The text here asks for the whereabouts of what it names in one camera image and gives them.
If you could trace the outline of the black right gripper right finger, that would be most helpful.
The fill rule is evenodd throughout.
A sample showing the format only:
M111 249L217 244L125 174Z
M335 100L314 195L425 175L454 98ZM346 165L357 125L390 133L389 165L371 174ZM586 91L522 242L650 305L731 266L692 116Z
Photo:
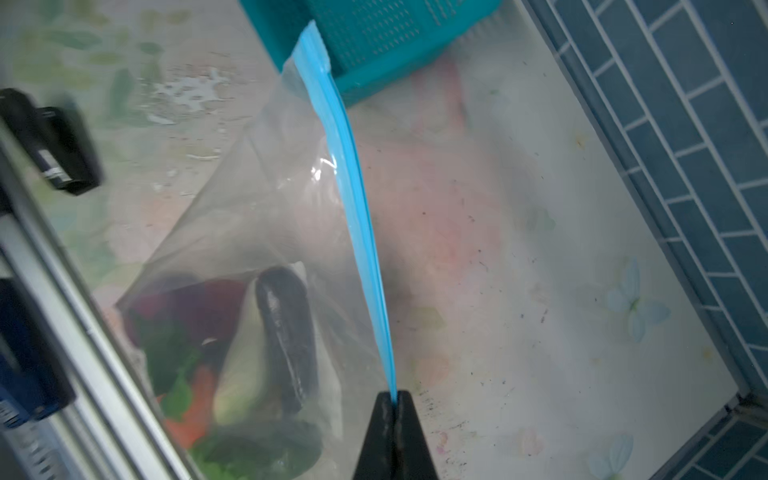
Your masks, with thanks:
M438 474L412 395L399 391L394 423L394 478L437 480Z

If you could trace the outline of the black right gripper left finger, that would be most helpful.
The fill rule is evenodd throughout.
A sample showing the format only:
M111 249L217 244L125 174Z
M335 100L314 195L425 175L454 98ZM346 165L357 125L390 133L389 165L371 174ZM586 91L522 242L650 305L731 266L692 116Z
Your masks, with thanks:
M353 480L390 480L395 472L395 412L389 392L377 395Z

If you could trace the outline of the clear zip top bag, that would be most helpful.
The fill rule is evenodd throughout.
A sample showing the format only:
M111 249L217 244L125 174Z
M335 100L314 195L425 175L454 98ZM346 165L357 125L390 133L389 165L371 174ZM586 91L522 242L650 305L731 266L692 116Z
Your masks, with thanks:
M214 279L256 281L288 267L303 280L318 387L286 415L270 381L243 427L303 420L317 463L295 479L353 475L376 396L395 385L383 282L363 168L320 32L310 22L265 104L119 301ZM218 385L229 341L198 344Z

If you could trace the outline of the dark toy avocado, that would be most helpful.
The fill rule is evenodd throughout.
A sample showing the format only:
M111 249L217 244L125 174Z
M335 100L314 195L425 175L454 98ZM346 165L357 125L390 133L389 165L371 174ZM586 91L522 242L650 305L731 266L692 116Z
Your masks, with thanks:
M267 340L270 381L284 414L294 415L317 391L315 331L306 286L288 267L261 272L255 298Z

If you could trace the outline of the orange toy carrot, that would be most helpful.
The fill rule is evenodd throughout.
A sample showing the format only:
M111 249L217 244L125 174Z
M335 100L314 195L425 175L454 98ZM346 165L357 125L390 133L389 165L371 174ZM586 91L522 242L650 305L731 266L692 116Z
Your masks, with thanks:
M210 428L215 375L179 325L138 321L135 329L163 423L180 447L190 449Z

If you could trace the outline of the purple toy eggplant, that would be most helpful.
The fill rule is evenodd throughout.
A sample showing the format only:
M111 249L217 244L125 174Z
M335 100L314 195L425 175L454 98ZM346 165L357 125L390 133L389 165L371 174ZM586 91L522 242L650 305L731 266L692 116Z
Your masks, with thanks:
M178 331L193 343L229 341L239 324L246 284L214 279L165 292L143 293L119 306L125 333L136 346Z

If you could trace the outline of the teal plastic basket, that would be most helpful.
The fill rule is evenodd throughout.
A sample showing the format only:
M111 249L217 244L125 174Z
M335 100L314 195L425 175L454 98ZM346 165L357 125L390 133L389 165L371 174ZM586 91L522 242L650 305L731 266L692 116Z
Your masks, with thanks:
M247 18L278 70L314 22L346 105L429 64L493 14L495 0L253 0Z

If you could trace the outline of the orange green toy corn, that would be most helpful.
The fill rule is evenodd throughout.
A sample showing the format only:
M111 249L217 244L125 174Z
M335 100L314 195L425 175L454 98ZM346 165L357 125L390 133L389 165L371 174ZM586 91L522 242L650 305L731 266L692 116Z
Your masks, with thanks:
M303 420L216 427L189 450L208 479L295 479L321 453L318 427Z

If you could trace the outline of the white toy daikon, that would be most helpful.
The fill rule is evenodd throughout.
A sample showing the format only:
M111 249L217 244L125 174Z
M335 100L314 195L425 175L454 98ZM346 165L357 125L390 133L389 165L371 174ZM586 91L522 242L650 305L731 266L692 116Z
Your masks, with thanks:
M267 337L255 287L252 281L246 288L238 328L215 391L213 418L220 426L244 421L263 399L269 377Z

